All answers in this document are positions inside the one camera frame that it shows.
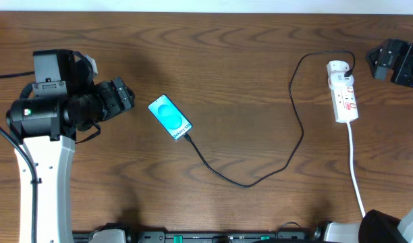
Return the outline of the Galaxy S25 smartphone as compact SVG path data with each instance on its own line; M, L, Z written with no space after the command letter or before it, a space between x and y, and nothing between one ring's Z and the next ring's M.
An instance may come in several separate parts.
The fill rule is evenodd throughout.
M166 94L153 101L148 109L174 140L192 129L192 123Z

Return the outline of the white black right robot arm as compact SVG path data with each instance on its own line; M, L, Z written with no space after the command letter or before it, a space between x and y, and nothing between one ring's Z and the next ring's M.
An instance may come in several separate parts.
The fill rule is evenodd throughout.
M373 78L383 80L387 72L393 72L391 82L413 88L413 43L399 39L387 39L366 54ZM354 141L351 122L358 118L354 92L353 67L340 60L327 64L328 86L335 121L345 124L349 139L350 177L362 220L359 223L327 223L319 226L314 239L323 242L413 242L413 208L403 218L384 214L377 210L365 211L354 170Z

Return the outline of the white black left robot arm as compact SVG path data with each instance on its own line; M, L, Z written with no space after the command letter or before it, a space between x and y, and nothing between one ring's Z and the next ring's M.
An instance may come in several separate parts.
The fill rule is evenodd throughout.
M94 83L95 60L78 51L33 53L35 81L7 111L20 172L20 242L73 242L70 202L77 132L134 107L123 80Z

